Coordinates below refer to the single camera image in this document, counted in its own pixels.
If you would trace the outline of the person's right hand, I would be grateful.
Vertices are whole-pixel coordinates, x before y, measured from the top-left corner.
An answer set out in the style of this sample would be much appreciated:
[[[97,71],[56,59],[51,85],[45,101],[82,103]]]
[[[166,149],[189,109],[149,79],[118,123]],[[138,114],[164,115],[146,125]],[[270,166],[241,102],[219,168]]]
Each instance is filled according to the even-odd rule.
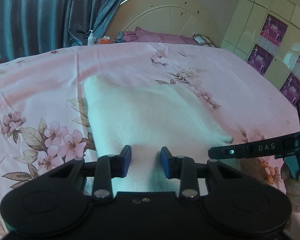
[[[286,164],[281,167],[281,177],[286,188],[286,195],[289,198],[293,212],[300,213],[300,174],[298,179],[290,176],[289,168]]]

